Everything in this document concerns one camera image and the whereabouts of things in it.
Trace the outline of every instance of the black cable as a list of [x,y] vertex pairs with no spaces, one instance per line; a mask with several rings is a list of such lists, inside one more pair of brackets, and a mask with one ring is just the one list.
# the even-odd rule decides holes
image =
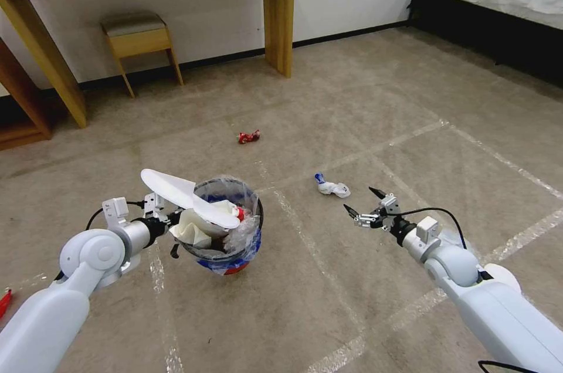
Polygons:
[[[138,201],[138,202],[130,202],[130,201],[128,201],[127,204],[128,204],[128,205],[132,205],[132,206],[138,206],[138,207],[140,207],[141,209],[145,207],[145,202],[142,201],[142,200],[141,200],[141,201]],[[94,213],[94,214],[92,215],[92,217],[90,218],[90,220],[88,221],[88,224],[86,225],[86,229],[85,229],[85,230],[89,230],[89,229],[90,229],[90,227],[92,226],[92,222],[94,222],[94,219],[96,218],[97,215],[99,215],[99,214],[102,212],[102,210],[103,210],[103,209],[101,209],[101,208],[98,209],[98,210],[96,210],[96,213]]]
[[88,224],[86,225],[86,229],[85,229],[85,230],[89,230],[89,229],[90,229],[90,227],[91,227],[91,225],[92,225],[92,222],[94,222],[94,219],[96,218],[97,215],[99,215],[99,214],[102,212],[102,210],[103,210],[102,208],[99,208],[98,210],[96,210],[96,213],[94,213],[94,214],[92,215],[92,217],[90,218],[90,220],[88,221]]
[[502,368],[510,369],[510,370],[518,372],[518,373],[537,373],[533,370],[528,370],[528,369],[525,369],[523,367],[517,367],[517,366],[511,365],[511,364],[505,364],[505,363],[501,363],[501,362],[498,362],[498,361],[479,360],[479,361],[477,361],[477,364],[479,364],[479,367],[485,373],[491,373],[489,370],[485,369],[486,365],[494,366],[494,367],[502,367]]
[[450,215],[450,217],[453,219],[453,222],[456,224],[457,232],[459,233],[459,238],[462,240],[463,248],[465,248],[467,250],[467,245],[465,244],[465,238],[463,237],[463,233],[462,233],[462,227],[459,226],[459,222],[457,221],[456,217],[450,211],[447,211],[446,209],[442,209],[442,208],[422,208],[422,209],[417,209],[417,210],[403,212],[403,213],[389,213],[389,214],[392,215],[392,216],[406,216],[406,215],[412,215],[414,213],[426,212],[426,211],[438,211],[438,212],[444,212],[444,213],[447,213],[448,215]]

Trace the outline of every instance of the bed frame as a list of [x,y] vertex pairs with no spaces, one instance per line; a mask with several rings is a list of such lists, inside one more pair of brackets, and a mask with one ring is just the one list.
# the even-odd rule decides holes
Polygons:
[[461,0],[412,0],[409,25],[563,86],[563,30]]

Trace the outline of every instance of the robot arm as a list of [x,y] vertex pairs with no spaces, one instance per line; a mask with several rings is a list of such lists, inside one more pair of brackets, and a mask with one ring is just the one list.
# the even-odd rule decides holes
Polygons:
[[563,333],[522,296],[514,275],[494,264],[481,267],[465,248],[443,245],[436,220],[408,222],[393,194],[371,190],[381,198],[373,212],[360,215],[344,205],[354,223],[394,235],[497,361],[538,373],[563,371]]
[[61,273],[27,299],[0,333],[0,373],[51,373],[86,321],[89,297],[138,265],[140,252],[179,216],[160,214],[160,198],[145,197],[145,217],[127,221],[125,198],[104,201],[108,229],[72,237],[60,253]]

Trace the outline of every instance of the stool cushion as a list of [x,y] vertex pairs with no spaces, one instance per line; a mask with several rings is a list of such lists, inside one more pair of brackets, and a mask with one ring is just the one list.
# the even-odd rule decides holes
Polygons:
[[164,28],[164,21],[152,12],[136,12],[114,15],[101,22],[109,37],[123,36]]

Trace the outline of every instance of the red object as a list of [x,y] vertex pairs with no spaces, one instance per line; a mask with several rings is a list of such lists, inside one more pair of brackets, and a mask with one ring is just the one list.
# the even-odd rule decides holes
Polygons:
[[10,301],[12,301],[12,290],[8,290],[6,295],[2,297],[0,300],[0,318],[6,313],[8,306],[10,305]]
[[225,272],[225,274],[233,274],[233,273],[237,273],[240,272],[241,270],[243,270],[246,266],[248,266],[248,263],[250,262],[246,262],[245,264],[239,266],[239,267],[234,267],[233,269],[229,269]]
[[260,130],[256,130],[252,134],[239,133],[239,144],[256,141],[260,138]]
[[239,213],[238,215],[236,215],[236,217],[239,218],[239,221],[242,222],[243,220],[245,220],[245,210],[240,206],[237,206],[237,209],[239,210]]

